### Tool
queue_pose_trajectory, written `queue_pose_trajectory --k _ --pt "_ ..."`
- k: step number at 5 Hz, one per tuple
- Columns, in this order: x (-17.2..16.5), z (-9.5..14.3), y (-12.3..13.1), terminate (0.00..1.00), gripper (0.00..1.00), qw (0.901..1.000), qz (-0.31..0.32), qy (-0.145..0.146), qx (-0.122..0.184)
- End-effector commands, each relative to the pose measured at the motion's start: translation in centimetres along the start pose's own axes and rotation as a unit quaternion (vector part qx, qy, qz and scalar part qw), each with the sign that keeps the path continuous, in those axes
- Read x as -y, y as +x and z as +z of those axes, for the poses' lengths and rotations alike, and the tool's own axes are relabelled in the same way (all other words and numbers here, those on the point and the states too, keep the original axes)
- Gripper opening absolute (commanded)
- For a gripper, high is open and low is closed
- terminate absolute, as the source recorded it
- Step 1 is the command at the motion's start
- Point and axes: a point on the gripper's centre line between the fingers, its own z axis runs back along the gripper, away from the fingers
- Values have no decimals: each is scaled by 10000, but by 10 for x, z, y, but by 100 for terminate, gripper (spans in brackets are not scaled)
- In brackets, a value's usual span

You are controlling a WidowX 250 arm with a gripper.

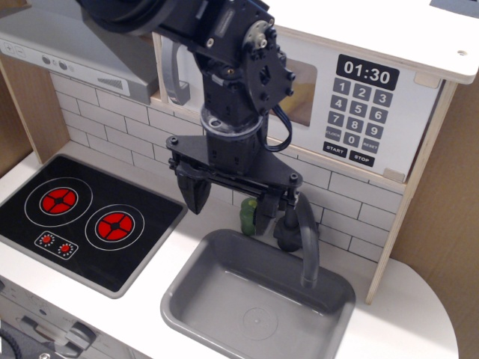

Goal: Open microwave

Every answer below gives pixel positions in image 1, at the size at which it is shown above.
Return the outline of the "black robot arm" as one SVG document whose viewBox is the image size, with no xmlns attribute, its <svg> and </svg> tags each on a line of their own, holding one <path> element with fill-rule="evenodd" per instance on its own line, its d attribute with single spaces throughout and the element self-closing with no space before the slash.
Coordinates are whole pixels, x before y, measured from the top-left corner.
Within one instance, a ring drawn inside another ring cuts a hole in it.
<svg viewBox="0 0 479 359">
<path fill-rule="evenodd" d="M 87 18 L 107 31 L 154 32 L 185 46 L 202 75 L 203 135 L 170 137 L 170 166 L 188 208 L 199 213 L 212 185 L 257 199 L 255 232 L 278 210 L 295 206 L 300 175 L 277 159 L 289 146 L 268 144 L 268 119 L 287 129 L 281 101 L 294 73 L 277 43 L 275 20 L 262 1 L 82 1 Z"/>
</svg>

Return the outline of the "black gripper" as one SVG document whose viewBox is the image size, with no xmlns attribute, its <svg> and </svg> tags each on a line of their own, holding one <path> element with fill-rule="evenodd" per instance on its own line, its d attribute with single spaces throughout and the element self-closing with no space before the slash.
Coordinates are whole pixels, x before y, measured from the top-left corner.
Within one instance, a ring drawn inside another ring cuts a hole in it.
<svg viewBox="0 0 479 359">
<path fill-rule="evenodd" d="M 266 130 L 262 125 L 250 136 L 235 140 L 210 133 L 167 139 L 170 168 L 189 210 L 201 212 L 213 183 L 240 191 L 257 198 L 255 234 L 262 236 L 278 211 L 296 205 L 302 176 L 266 147 Z"/>
</svg>

